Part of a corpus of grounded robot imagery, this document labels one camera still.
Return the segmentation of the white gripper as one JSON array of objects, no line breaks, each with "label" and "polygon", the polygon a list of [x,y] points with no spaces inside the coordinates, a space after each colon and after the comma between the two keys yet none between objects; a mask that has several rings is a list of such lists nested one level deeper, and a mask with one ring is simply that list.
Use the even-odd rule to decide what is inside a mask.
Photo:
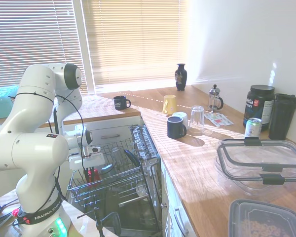
[{"label": "white gripper", "polygon": [[78,170],[84,169],[84,177],[85,181],[88,182],[88,169],[89,169],[89,176],[90,182],[94,181],[94,168],[105,164],[105,158],[102,153],[95,153],[91,154],[91,156],[87,158],[81,159],[80,156],[73,156],[69,158],[69,168],[70,170]]}]

